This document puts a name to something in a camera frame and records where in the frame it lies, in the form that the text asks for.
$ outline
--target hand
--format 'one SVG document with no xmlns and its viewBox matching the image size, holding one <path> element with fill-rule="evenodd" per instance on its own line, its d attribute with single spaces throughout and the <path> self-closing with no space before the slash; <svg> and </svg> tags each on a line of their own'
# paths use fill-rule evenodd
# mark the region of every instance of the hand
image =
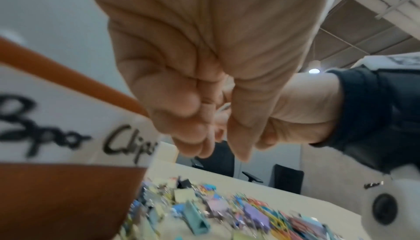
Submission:
<svg viewBox="0 0 420 240">
<path fill-rule="evenodd" d="M 246 160 L 333 0 L 96 0 L 117 67 L 181 153 L 209 156 L 226 74 L 232 151 Z"/>
<path fill-rule="evenodd" d="M 231 90 L 224 90 L 225 102 L 229 102 Z M 334 130 L 342 105 L 343 92 L 335 74 L 297 73 L 281 91 L 256 148 L 264 150 L 279 142 L 321 142 Z M 230 109 L 216 114 L 217 141 L 223 138 L 229 114 Z"/>
</svg>

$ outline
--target blue binder clip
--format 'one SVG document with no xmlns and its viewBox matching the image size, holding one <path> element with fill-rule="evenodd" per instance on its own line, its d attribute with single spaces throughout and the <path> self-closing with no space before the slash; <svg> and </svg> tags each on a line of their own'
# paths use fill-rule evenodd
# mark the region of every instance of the blue binder clip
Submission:
<svg viewBox="0 0 420 240">
<path fill-rule="evenodd" d="M 194 235 L 208 233 L 210 224 L 202 213 L 199 212 L 197 206 L 191 201 L 187 201 L 184 206 L 184 218 Z"/>
</svg>

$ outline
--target purple binder clip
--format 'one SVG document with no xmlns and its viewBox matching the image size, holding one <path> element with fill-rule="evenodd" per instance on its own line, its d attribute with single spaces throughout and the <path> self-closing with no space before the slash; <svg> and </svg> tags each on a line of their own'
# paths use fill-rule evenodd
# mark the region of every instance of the purple binder clip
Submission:
<svg viewBox="0 0 420 240">
<path fill-rule="evenodd" d="M 262 229 L 268 233 L 270 230 L 270 219 L 267 216 L 248 203 L 244 203 L 244 213 L 246 217 L 254 221 L 257 229 Z"/>
</svg>

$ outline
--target label sign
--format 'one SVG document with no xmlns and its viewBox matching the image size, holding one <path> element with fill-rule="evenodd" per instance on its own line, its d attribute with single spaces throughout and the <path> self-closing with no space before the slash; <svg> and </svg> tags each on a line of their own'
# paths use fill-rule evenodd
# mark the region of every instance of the label sign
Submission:
<svg viewBox="0 0 420 240">
<path fill-rule="evenodd" d="M 159 138 L 146 117 L 0 63 L 0 162 L 148 167 Z"/>
</svg>

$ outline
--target table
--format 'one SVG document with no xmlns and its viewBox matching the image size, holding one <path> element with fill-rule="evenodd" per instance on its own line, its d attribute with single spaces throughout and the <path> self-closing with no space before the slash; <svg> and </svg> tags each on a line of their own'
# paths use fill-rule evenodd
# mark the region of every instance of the table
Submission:
<svg viewBox="0 0 420 240">
<path fill-rule="evenodd" d="M 150 179 L 167 179 L 177 176 L 188 178 L 193 183 L 213 184 L 217 186 L 217 191 L 220 194 L 241 192 L 248 197 L 264 201 L 270 207 L 285 213 L 296 211 L 305 216 L 315 217 L 320 222 L 328 224 L 332 231 L 337 232 L 346 240 L 359 240 L 359 237 L 363 240 L 370 240 L 362 228 L 360 215 L 329 202 L 159 160 L 156 160 L 146 173 L 146 177 Z M 223 225 L 211 221 L 211 226 L 211 232 L 200 236 L 201 240 L 231 239 L 231 233 Z M 177 236 L 182 236 L 183 240 L 197 239 L 182 220 L 172 217 L 163 221 L 160 233 L 162 240 L 174 240 Z"/>
</svg>

